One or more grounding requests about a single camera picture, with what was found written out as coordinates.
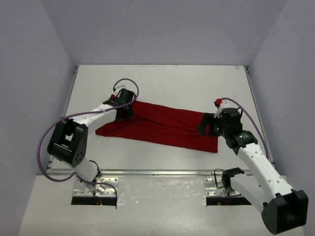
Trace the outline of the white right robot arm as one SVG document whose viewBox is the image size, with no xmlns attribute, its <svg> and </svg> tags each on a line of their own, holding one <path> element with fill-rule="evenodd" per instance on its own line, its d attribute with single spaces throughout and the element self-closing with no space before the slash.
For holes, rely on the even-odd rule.
<svg viewBox="0 0 315 236">
<path fill-rule="evenodd" d="M 215 114 L 204 113 L 197 127 L 200 135 L 223 137 L 253 175 L 247 176 L 239 167 L 223 170 L 218 187 L 227 194 L 239 192 L 257 209 L 265 227 L 274 235 L 304 226 L 309 203 L 307 194 L 295 190 L 276 171 L 255 136 L 243 129 L 241 117 L 238 109 L 224 108 Z"/>
</svg>

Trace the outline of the red t shirt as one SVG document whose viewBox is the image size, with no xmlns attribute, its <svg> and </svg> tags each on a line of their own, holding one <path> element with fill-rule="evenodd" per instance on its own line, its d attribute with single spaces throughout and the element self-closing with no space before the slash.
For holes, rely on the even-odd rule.
<svg viewBox="0 0 315 236">
<path fill-rule="evenodd" d="M 218 152 L 218 138 L 197 132 L 203 113 L 136 101 L 135 115 L 103 125 L 95 131 L 103 137 L 118 137 L 210 153 Z"/>
</svg>

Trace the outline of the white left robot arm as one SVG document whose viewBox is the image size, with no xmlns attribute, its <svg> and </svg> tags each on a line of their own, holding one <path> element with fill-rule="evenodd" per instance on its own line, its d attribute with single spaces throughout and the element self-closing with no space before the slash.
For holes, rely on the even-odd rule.
<svg viewBox="0 0 315 236">
<path fill-rule="evenodd" d="M 48 153 L 66 163 L 80 179 L 96 182 L 99 171 L 86 157 L 88 137 L 105 124 L 132 117 L 135 100 L 134 92 L 120 88 L 92 111 L 67 116 L 56 124 Z"/>
</svg>

